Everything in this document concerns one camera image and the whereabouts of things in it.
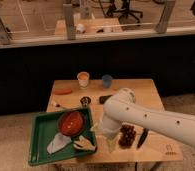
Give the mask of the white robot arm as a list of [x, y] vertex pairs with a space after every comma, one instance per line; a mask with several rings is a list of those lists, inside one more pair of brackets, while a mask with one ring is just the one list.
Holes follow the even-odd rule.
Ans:
[[134, 92], [122, 88], [106, 100], [98, 129], [114, 139], [123, 122], [135, 124], [195, 147], [195, 115], [158, 111], [135, 103]]

